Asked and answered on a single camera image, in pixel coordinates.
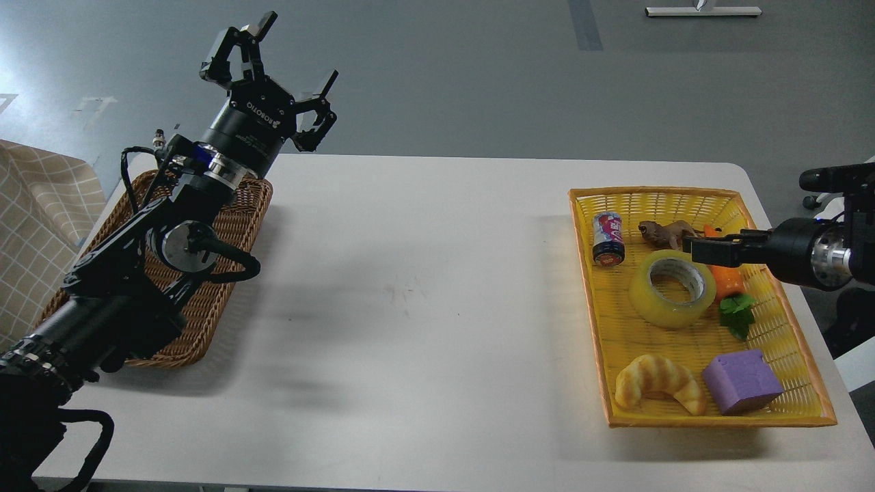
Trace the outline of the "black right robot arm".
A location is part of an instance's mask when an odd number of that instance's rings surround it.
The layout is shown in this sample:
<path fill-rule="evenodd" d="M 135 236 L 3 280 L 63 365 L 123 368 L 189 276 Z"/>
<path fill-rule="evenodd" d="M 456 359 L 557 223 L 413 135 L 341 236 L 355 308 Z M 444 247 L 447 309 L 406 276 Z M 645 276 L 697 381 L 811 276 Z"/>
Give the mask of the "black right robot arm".
<path fill-rule="evenodd" d="M 685 238 L 694 262 L 725 267 L 763 264 L 786 284 L 835 292 L 852 280 L 873 284 L 873 163 L 828 166 L 803 172 L 801 189 L 841 194 L 832 219 L 782 221 L 771 230 L 743 228 L 722 238 Z"/>

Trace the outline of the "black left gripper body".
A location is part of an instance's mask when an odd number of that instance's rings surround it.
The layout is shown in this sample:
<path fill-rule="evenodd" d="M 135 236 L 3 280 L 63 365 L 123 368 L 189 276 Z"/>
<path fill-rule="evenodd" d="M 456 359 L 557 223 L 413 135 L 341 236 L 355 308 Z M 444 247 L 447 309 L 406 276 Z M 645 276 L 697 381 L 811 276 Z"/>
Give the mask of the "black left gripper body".
<path fill-rule="evenodd" d="M 228 99 L 202 142 L 256 177 L 265 177 L 297 130 L 294 103 L 291 94 L 269 76 L 232 82 Z"/>

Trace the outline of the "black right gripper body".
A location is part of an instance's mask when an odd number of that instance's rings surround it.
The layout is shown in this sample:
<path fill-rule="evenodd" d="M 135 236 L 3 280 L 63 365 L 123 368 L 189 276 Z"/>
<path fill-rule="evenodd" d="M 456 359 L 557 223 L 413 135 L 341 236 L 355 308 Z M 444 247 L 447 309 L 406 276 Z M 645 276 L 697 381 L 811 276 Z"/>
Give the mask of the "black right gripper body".
<path fill-rule="evenodd" d="M 771 230 L 764 252 L 774 277 L 787 284 L 818 284 L 812 254 L 823 231 L 824 223 L 812 218 L 791 218 Z"/>

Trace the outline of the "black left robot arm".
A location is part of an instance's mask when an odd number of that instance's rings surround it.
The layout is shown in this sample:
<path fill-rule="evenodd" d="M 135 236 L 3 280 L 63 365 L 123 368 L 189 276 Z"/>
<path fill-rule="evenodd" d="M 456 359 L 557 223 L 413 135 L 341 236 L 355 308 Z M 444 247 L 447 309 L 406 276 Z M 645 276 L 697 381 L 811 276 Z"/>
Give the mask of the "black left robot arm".
<path fill-rule="evenodd" d="M 68 302 L 2 355 L 2 488 L 37 491 L 33 473 L 62 442 L 69 423 L 101 430 L 66 491 L 84 490 L 113 438 L 104 411 L 72 410 L 68 401 L 100 372 L 128 358 L 148 358 L 181 336 L 183 308 L 205 283 L 249 280 L 260 263 L 219 240 L 213 222 L 247 176 L 264 178 L 286 142 L 314 152 L 336 114 L 326 96 L 336 81 L 296 100 L 265 72 L 260 42 L 274 24 L 219 32 L 199 75 L 227 92 L 203 138 L 175 135 L 150 150 L 157 176 L 137 202 L 122 151 L 120 171 L 133 215 L 84 254 L 65 276 Z"/>

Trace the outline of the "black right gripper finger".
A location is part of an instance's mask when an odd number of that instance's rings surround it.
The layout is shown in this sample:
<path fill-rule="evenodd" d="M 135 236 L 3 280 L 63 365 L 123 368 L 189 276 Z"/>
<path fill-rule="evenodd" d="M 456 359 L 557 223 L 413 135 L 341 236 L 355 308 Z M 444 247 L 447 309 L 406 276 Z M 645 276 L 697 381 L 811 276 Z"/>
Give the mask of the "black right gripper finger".
<path fill-rule="evenodd" d="M 742 264 L 765 264 L 770 252 L 762 244 L 691 243 L 691 256 L 698 264 L 737 268 Z"/>
<path fill-rule="evenodd" d="M 728 236 L 687 236 L 682 239 L 682 250 L 686 253 L 740 253 L 760 248 L 771 236 L 771 230 L 750 228 L 742 228 L 740 232 Z"/>

